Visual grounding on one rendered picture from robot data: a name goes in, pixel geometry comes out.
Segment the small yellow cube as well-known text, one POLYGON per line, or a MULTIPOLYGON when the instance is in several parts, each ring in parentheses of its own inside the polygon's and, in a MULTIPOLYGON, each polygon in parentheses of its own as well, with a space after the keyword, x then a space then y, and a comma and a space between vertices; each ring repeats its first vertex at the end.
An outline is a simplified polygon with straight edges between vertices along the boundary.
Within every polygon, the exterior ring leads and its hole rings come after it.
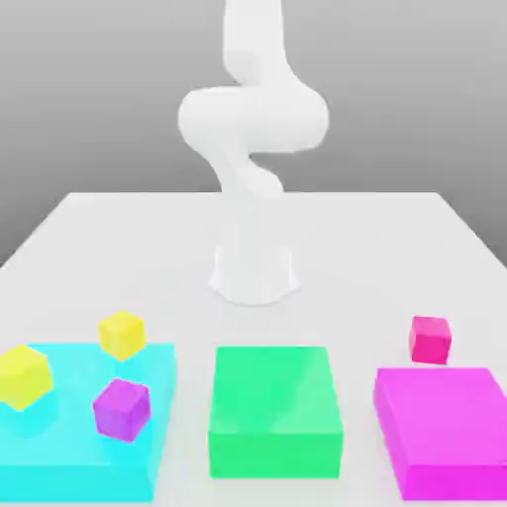
POLYGON ((23 411, 53 388, 48 358, 27 345, 0 354, 0 402, 23 411))
POLYGON ((147 344, 144 321, 127 312, 119 311, 98 324, 102 350, 119 361, 125 361, 147 344))

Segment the small pink cube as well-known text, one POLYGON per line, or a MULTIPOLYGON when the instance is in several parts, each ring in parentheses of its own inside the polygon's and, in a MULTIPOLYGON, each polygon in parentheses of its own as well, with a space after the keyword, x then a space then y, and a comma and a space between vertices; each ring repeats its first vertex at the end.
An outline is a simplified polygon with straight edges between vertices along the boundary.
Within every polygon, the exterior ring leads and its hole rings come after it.
POLYGON ((413 361, 447 364, 451 345, 451 327, 445 318, 430 316, 412 318, 409 351, 413 361))

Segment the small purple cube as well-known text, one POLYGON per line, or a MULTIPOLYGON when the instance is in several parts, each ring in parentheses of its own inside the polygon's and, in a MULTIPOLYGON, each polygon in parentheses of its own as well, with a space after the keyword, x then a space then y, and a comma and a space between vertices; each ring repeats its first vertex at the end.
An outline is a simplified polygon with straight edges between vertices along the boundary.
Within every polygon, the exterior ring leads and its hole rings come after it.
POLYGON ((132 443, 151 417, 150 391, 143 384, 114 378, 92 408, 100 435, 132 443))

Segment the large green box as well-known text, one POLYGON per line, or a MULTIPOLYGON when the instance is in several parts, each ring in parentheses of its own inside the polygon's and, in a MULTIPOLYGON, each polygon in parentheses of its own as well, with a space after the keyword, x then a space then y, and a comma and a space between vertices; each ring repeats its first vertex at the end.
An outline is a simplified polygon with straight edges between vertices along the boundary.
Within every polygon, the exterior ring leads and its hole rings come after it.
POLYGON ((344 446, 323 347, 219 347, 208 450, 214 478, 332 478, 344 446))

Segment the large magenta box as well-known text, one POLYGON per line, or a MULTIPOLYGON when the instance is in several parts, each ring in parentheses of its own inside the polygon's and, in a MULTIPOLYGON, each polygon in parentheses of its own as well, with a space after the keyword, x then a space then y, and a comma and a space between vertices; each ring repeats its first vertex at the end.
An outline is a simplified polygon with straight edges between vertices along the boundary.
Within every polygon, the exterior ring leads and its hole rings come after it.
POLYGON ((373 403, 405 500, 507 500, 507 395, 491 371, 381 368, 373 403))

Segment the large cyan box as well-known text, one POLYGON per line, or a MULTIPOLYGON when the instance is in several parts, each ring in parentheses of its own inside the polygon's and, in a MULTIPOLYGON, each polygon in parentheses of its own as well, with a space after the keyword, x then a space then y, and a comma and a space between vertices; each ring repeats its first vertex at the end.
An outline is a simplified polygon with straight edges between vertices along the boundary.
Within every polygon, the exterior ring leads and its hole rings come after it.
POLYGON ((36 344, 52 391, 22 412, 0 404, 0 501, 149 502, 176 385, 172 344, 119 362, 99 345, 36 344), (93 401, 115 378, 146 386, 152 416, 132 443, 97 433, 93 401))

